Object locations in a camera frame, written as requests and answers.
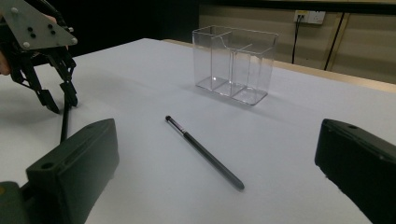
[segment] wall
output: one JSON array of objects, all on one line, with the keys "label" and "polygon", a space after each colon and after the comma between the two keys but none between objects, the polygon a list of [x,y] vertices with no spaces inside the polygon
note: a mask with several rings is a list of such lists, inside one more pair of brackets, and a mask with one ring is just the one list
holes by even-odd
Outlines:
[{"label": "wall", "polygon": [[[301,24],[294,63],[396,83],[396,16],[345,14],[338,41],[333,45],[341,17],[341,13],[328,12],[321,25]],[[276,60],[291,63],[293,18],[294,10],[200,5],[199,26],[224,25],[277,33]]]}]

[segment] white table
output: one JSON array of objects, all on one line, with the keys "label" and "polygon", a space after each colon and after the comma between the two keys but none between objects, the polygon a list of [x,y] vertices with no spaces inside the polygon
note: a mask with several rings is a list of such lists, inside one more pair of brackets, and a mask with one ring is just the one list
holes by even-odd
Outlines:
[{"label": "white table", "polygon": [[[370,223],[314,164],[323,119],[396,144],[396,94],[274,67],[257,105],[197,88],[192,49],[141,39],[75,58],[69,135],[114,118],[120,165],[87,224]],[[61,79],[36,69],[62,107]],[[0,181],[59,145],[62,116],[0,77]],[[234,188],[166,121],[172,116],[245,184]]]}]

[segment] clear plastic container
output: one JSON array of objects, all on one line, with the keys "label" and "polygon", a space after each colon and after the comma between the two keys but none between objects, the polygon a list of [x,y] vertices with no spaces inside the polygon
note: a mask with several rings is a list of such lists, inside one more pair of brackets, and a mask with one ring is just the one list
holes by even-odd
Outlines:
[{"label": "clear plastic container", "polygon": [[195,85],[257,104],[268,92],[277,38],[222,26],[192,31]]}]

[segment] black pen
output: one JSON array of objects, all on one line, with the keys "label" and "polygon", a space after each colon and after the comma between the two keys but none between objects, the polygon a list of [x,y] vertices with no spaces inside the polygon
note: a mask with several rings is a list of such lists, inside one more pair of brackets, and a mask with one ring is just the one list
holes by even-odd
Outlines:
[{"label": "black pen", "polygon": [[177,122],[175,122],[170,116],[165,117],[166,121],[170,122],[176,127],[207,160],[212,163],[228,180],[233,183],[238,189],[244,189],[245,186],[230,170],[227,169],[218,159],[216,159],[206,148],[204,148],[197,140],[195,140],[186,130],[184,130]]}]

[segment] robotic arm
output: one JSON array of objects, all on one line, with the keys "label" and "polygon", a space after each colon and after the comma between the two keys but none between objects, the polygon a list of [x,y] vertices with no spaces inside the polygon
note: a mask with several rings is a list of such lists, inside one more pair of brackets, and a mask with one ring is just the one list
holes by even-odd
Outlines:
[{"label": "robotic arm", "polygon": [[32,64],[32,58],[42,54],[63,80],[60,85],[64,98],[72,106],[78,104],[77,92],[72,83],[76,67],[68,46],[78,40],[70,34],[61,14],[46,0],[37,0],[51,10],[58,23],[51,21],[23,0],[1,0],[0,50],[11,67],[11,78],[35,92],[40,103],[54,113],[59,113],[50,91],[43,90]]}]

